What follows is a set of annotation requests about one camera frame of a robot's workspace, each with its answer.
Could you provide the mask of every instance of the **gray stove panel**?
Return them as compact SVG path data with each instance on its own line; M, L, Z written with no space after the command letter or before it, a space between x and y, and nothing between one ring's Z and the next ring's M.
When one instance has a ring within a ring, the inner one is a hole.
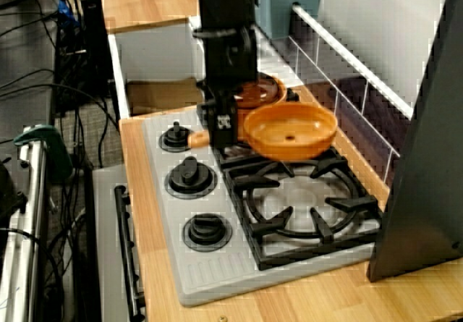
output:
M191 110L146 119L143 122L143 132L177 294L183 305L200 305L273 286L351 265L371 256L373 244L368 244L259 271L212 150L206 147L182 153L168 153L159 147L159 136L173 126L175 121L194 131L203 129L196 111ZM188 156L194 156L199 162L211 167L217 173L218 183L210 194L202 198L181 200L167 193L164 180ZM183 227L198 213L217 213L230 222L231 239L220 250L200 253L184 244Z

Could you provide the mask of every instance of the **green clamp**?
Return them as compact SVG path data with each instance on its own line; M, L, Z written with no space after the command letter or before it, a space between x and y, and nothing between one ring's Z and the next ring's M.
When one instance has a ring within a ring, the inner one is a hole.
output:
M16 136L13 143L22 146L32 141L44 141L47 150L47 175L52 183L64 182L72 174L72 161L58 130L52 125L39 124Z

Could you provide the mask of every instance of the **white rail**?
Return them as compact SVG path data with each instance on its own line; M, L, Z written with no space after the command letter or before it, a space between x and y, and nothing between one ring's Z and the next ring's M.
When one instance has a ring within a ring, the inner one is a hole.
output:
M354 54L337 41L324 27L314 20L301 6L293 5L293 11L299 15L328 45L330 45L341 57L354 67L379 93L392 103L403 115L411 119L413 108L381 81L370 69L368 69Z

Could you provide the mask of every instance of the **oven handle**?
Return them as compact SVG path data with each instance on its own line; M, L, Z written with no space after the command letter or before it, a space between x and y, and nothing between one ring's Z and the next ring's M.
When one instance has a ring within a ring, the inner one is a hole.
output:
M134 242L130 240L129 223L127 219L130 214L127 212L127 205L130 199L125 194L124 186L114 188L117 207L117 222L119 224L119 239L121 242L122 266L124 267L125 291L127 293L127 304L129 305L130 322L142 322L145 316L141 313L141 308L145 307L145 296L138 292L137 281L138 275L135 274L135 265L133 261L132 248Z

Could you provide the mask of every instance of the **oven door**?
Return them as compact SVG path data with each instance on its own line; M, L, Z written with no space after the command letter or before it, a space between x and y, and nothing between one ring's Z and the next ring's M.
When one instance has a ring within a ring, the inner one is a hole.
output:
M126 187L124 165L93 172L103 322L145 321L129 198L122 198Z

